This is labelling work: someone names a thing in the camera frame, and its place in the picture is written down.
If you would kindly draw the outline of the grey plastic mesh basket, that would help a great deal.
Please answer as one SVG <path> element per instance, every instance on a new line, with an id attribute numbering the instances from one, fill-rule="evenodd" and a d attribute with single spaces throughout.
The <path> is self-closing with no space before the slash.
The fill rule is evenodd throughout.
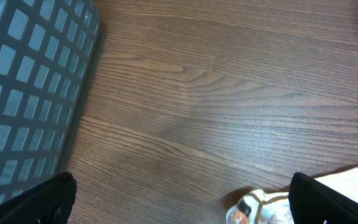
<path id="1" fill-rule="evenodd" d="M 66 170 L 104 35 L 93 0 L 0 0 L 0 205 Z"/>

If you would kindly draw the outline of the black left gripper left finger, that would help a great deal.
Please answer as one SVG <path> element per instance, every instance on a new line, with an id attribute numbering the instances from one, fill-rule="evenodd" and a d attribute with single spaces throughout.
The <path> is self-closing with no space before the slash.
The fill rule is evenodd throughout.
<path id="1" fill-rule="evenodd" d="M 0 205 L 0 224 L 66 224 L 76 199 L 76 179 L 63 172 Z"/>

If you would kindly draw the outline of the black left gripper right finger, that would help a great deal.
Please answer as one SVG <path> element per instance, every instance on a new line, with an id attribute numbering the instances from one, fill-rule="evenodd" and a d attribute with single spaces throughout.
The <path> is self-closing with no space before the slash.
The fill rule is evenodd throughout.
<path id="1" fill-rule="evenodd" d="M 358 224 L 358 203 L 304 173 L 293 175 L 288 194 L 295 224 Z"/>

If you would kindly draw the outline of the beige snack bag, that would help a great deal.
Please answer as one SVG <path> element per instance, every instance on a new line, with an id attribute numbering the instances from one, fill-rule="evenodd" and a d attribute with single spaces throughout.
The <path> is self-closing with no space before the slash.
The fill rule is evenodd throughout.
<path id="1" fill-rule="evenodd" d="M 358 203 L 358 167 L 314 180 Z M 227 211 L 226 221 L 253 224 L 294 223 L 288 200 L 289 191 L 268 194 L 261 189 L 253 190 L 242 196 Z"/>

